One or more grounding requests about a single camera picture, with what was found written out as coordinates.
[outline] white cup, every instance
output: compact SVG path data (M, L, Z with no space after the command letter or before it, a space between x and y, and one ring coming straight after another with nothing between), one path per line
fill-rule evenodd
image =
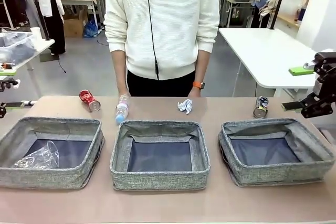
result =
M32 27L30 29L36 41L42 40L41 29L39 27Z

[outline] sweater cuff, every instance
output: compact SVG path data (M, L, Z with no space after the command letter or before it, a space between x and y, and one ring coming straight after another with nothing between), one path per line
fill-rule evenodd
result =
M125 44L124 43L109 43L110 52L121 50L125 52Z
M202 51L209 52L210 54L212 53L212 47L214 46L213 43L211 42L198 42L198 49Z

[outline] sweater sleeve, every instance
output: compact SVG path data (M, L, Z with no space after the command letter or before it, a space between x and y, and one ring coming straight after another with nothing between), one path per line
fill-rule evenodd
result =
M212 52L219 25L219 0L201 0L198 21L198 49Z
M110 52L125 51L128 24L122 0L106 0L104 24Z

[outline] crushed can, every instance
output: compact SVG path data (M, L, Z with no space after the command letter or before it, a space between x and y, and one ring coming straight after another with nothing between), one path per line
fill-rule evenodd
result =
M79 93L79 98L85 103L91 112L100 110L100 102L98 102L89 90L82 90Z
M258 97L253 116L258 119L264 119L268 113L268 103L269 100L266 97Z

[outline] black pole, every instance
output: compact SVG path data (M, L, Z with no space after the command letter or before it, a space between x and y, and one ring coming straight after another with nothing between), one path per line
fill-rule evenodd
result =
M38 17L41 21L41 25L42 25L44 35L46 36L46 40L50 40L48 29L47 29L47 26L46 26L46 22L44 20L44 17L42 15L42 12L41 12L41 9L40 9L40 4L39 4L38 0L34 0L34 3L35 3L35 6L36 6L36 9L37 9Z
M272 24L271 24L271 27L270 27L271 30L274 30L274 25L275 25L275 22L277 21L277 17L278 17L278 14L279 14L281 2L282 2L282 0L279 0L277 8L275 9L274 17L273 17Z

